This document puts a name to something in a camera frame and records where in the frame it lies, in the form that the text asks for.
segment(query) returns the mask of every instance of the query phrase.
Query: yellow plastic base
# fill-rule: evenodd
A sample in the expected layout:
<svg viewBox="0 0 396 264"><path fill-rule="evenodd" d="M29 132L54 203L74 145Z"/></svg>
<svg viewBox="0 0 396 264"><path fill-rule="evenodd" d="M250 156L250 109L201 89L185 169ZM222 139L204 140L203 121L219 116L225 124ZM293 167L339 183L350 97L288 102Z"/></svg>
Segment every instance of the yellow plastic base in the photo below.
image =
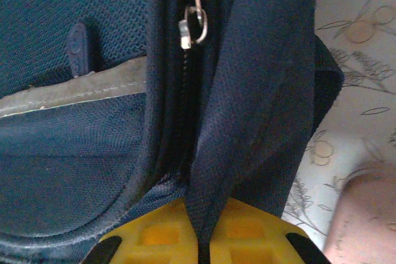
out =
<svg viewBox="0 0 396 264"><path fill-rule="evenodd" d="M285 235L299 227L229 199L210 242L211 264L304 264ZM197 239L178 199L104 236L123 241L111 264L197 264Z"/></svg>

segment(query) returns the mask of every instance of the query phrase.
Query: backpack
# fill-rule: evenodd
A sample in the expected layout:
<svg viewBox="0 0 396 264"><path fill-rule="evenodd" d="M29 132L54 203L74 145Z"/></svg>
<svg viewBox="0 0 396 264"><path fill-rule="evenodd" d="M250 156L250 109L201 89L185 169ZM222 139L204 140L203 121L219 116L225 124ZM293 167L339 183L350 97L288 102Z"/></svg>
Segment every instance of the backpack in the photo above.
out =
<svg viewBox="0 0 396 264"><path fill-rule="evenodd" d="M229 197L280 216L343 81L315 1L0 0L0 261L179 197L202 263Z"/></svg>

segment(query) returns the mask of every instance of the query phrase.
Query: metal ring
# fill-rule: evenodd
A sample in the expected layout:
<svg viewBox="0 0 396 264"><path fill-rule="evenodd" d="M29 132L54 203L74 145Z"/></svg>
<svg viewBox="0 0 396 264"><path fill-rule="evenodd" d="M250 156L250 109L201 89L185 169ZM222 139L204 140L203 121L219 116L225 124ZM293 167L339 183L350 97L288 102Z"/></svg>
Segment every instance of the metal ring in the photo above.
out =
<svg viewBox="0 0 396 264"><path fill-rule="evenodd" d="M196 6L187 6L186 10L184 11L184 19L187 20L188 23L188 15L190 14L194 14L198 11ZM200 34L200 37L198 37L198 39L196 39L195 41L193 41L194 43L196 43L197 45L199 45L200 43L202 43L206 36L208 35L208 18L206 15L206 11L201 9L200 10L202 13L202 33Z"/></svg>

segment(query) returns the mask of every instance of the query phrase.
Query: stitching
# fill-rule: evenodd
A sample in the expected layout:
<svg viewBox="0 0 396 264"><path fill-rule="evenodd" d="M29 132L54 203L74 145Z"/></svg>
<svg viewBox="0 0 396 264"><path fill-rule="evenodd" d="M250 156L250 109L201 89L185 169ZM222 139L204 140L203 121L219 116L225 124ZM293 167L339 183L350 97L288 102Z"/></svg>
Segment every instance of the stitching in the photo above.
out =
<svg viewBox="0 0 396 264"><path fill-rule="evenodd" d="M110 88L106 88L106 89L102 89L102 90L91 91L91 92L86 92L86 93L80 93L80 94L67 96L67 97L60 97L60 98L56 98L56 99L53 99L53 100L28 101L27 104L13 106L13 107L11 107L9 109L0 109L0 111L9 111L9 110L18 109L18 108L24 108L24 107L29 106L30 104L54 103L54 102L61 101L61 100L70 100L70 99L77 98L77 97L82 97L82 96L85 96L85 95L103 93L103 92L107 92L107 91L110 91L110 90L117 90L117 89L121 89L121 88L125 88L125 87L134 86L134 85L137 85L137 84L138 83L136 83L136 82L132 82L132 83L127 83L125 85L114 86L114 87L110 87Z"/></svg>

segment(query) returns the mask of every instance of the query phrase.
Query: gray reflective trim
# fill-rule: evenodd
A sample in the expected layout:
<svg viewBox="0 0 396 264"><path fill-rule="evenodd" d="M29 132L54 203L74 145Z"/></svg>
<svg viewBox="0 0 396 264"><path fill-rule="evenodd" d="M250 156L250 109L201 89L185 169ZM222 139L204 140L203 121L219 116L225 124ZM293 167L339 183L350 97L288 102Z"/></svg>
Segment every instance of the gray reflective trim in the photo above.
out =
<svg viewBox="0 0 396 264"><path fill-rule="evenodd" d="M103 100L145 91L146 57L48 87L31 88L0 100L0 117Z"/></svg>

